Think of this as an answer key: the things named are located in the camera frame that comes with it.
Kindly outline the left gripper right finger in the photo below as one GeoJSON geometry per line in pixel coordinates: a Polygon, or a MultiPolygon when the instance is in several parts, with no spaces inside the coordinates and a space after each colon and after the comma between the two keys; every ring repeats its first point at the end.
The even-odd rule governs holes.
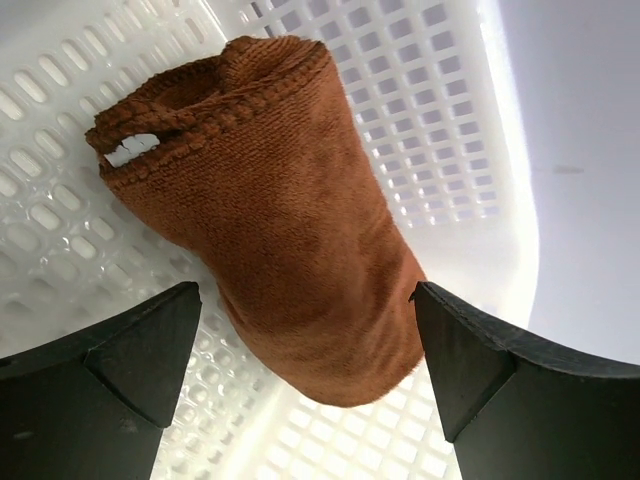
{"type": "Polygon", "coordinates": [[[462,478],[638,478],[638,366],[547,340],[433,282],[411,299],[462,478]]]}

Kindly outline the brown microfiber towel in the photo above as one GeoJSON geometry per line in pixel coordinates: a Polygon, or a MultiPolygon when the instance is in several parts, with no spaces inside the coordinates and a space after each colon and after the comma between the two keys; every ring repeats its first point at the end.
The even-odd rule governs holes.
{"type": "Polygon", "coordinates": [[[201,259],[248,349],[305,396],[368,404],[421,361],[424,273],[323,43],[232,40],[149,79],[86,140],[109,190],[201,259]]]}

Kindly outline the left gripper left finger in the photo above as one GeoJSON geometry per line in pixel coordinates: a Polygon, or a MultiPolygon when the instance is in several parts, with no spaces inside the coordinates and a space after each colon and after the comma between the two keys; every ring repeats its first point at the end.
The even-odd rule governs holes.
{"type": "Polygon", "coordinates": [[[150,478],[201,308],[197,283],[182,282],[2,359],[2,478],[150,478]]]}

